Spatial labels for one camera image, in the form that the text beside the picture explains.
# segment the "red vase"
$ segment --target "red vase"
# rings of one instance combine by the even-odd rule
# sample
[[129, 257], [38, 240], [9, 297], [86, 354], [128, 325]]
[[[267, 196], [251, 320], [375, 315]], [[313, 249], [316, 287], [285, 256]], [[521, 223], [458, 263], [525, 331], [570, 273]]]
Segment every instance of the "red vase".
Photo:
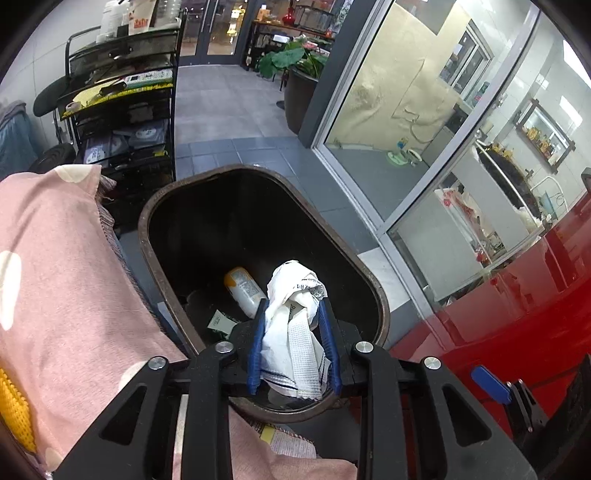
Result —
[[294, 23], [296, 23], [296, 9], [294, 9], [293, 7], [289, 7], [287, 9], [287, 15], [285, 15], [281, 21], [283, 22], [284, 25], [293, 25]]

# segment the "white dot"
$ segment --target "white dot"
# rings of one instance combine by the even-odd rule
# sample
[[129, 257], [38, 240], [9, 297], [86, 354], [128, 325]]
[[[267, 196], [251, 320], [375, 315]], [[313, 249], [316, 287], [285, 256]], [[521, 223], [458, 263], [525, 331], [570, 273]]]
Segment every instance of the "white dot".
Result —
[[117, 391], [120, 392], [123, 390], [123, 387], [129, 383], [129, 380], [135, 377], [135, 374], [139, 372], [145, 364], [145, 361], [137, 362], [131, 365], [131, 367], [129, 367], [125, 372], [123, 372], [123, 375], [121, 375], [121, 380], [119, 380], [119, 388]]
[[59, 165], [54, 170], [63, 181], [80, 183], [92, 171], [92, 165]]
[[47, 471], [54, 472], [57, 470], [57, 467], [60, 466], [62, 457], [59, 453], [57, 453], [53, 448], [48, 447], [45, 450], [45, 466], [47, 467]]
[[21, 270], [21, 257], [8, 250], [0, 252], [0, 325], [4, 330], [10, 330], [14, 322]]

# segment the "trash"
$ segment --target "trash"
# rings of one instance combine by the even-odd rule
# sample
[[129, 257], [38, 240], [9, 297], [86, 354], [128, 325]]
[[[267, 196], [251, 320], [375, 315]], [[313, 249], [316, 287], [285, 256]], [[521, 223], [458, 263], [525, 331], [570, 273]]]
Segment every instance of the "trash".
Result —
[[261, 378], [288, 397], [319, 400], [330, 361], [311, 330], [326, 289], [316, 274], [291, 260], [273, 272], [261, 349]]
[[229, 319], [222, 312], [216, 310], [216, 313], [213, 314], [213, 317], [207, 328], [213, 330], [214, 332], [223, 334], [227, 340], [228, 337], [230, 337], [230, 333], [232, 333], [232, 329], [236, 325], [238, 325], [238, 322]]
[[223, 282], [246, 316], [253, 319], [259, 303], [267, 297], [250, 273], [242, 267], [236, 267], [224, 276]]

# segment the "large leaf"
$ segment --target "large leaf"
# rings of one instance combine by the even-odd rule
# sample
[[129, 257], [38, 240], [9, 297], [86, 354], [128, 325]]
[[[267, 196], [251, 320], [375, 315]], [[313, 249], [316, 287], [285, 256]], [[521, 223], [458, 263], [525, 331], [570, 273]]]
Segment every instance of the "large leaf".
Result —
[[273, 65], [273, 57], [275, 55], [275, 53], [268, 53], [259, 60], [259, 72], [262, 77], [270, 79], [278, 72], [277, 68]]
[[295, 50], [296, 48], [301, 48], [301, 44], [301, 40], [293, 40], [290, 41], [283, 50]]
[[273, 55], [273, 65], [278, 69], [285, 69], [298, 63], [305, 55], [306, 51], [303, 48], [295, 48], [293, 50], [284, 50]]
[[310, 60], [310, 57], [306, 58], [305, 60], [302, 60], [301, 62], [299, 62], [297, 64], [297, 67], [304, 73], [307, 73], [308, 75], [310, 75], [313, 78], [318, 78], [318, 69], [317, 67], [314, 65], [314, 62], [312, 60]]
[[329, 59], [327, 56], [320, 55], [319, 53], [310, 53], [310, 55], [312, 56], [313, 59], [315, 59], [316, 61], [318, 61], [322, 65], [326, 65], [326, 62]]

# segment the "metal screw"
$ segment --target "metal screw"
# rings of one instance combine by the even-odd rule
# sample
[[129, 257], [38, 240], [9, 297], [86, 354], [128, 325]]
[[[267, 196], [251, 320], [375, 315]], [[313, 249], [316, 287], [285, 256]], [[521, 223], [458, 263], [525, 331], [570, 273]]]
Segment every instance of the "metal screw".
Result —
[[361, 353], [370, 353], [374, 349], [374, 346], [369, 342], [357, 342], [355, 349]]
[[425, 360], [425, 367], [429, 370], [439, 370], [441, 368], [441, 360], [435, 358], [434, 356], [428, 356]]
[[234, 350], [234, 346], [230, 342], [219, 342], [216, 345], [217, 353], [230, 353], [232, 350]]
[[161, 368], [164, 368], [164, 365], [166, 365], [166, 359], [163, 356], [153, 356], [148, 361], [148, 366], [152, 370], [160, 370]]

